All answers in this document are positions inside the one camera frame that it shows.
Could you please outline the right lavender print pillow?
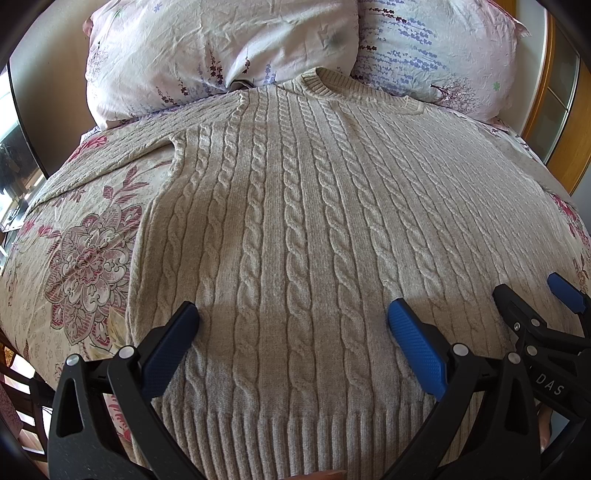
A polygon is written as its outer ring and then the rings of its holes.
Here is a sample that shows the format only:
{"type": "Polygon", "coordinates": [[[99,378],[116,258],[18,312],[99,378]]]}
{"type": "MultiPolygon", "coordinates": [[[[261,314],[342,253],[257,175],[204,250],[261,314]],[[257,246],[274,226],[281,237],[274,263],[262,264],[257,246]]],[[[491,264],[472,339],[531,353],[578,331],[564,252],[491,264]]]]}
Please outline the right lavender print pillow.
{"type": "Polygon", "coordinates": [[[489,121],[511,103],[527,28],[493,1],[362,1],[352,75],[489,121]]]}

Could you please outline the wooden headboard frame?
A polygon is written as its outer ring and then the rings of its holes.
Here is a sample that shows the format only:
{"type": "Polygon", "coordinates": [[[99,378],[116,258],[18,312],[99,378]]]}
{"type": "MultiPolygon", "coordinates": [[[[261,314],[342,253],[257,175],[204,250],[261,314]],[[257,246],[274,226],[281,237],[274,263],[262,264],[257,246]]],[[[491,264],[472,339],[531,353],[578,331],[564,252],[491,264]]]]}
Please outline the wooden headboard frame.
{"type": "Polygon", "coordinates": [[[530,35],[517,49],[512,105],[500,114],[570,193],[590,165],[590,40],[571,18],[588,1],[500,1],[530,35]]]}

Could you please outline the dark wooden chair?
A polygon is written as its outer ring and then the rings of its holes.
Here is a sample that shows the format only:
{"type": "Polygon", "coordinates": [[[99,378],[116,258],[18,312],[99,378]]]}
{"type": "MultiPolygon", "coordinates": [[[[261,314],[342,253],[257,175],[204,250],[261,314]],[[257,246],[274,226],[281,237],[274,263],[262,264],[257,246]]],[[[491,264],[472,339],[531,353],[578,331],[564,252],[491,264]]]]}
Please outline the dark wooden chair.
{"type": "Polygon", "coordinates": [[[4,333],[1,333],[1,414],[9,417],[9,428],[16,433],[17,442],[36,462],[47,463],[48,434],[43,414],[48,412],[53,401],[53,390],[32,370],[20,373],[15,364],[29,364],[21,357],[4,333]]]}

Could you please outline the left white floral pillow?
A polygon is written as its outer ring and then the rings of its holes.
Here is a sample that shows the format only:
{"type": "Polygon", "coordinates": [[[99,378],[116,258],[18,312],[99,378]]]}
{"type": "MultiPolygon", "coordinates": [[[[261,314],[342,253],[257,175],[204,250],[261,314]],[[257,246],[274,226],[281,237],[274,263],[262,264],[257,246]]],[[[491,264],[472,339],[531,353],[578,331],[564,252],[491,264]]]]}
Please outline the left white floral pillow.
{"type": "Polygon", "coordinates": [[[348,75],[359,48],[355,1],[109,1],[88,24],[86,98],[102,130],[239,83],[348,75]]]}

